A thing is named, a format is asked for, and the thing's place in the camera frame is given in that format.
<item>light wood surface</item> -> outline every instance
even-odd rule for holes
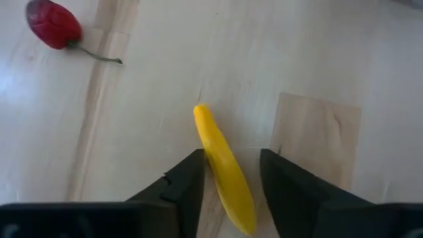
[[[81,21],[84,46],[125,65],[49,49],[24,21],[26,0],[0,1],[0,202],[124,200],[201,146],[200,102],[245,172],[257,237],[276,237],[264,147],[338,159],[340,171],[316,173],[374,202],[423,199],[421,11],[383,0],[57,2]],[[341,136],[330,116],[350,125]],[[292,150],[294,128],[294,146],[336,140]],[[207,178],[198,236],[243,237]]]

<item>red pepper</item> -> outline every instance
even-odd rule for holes
[[[120,59],[100,57],[80,46],[83,36],[81,25],[70,11],[57,3],[50,0],[29,1],[26,4],[26,19],[33,33],[53,49],[83,50],[96,59],[122,63]]]

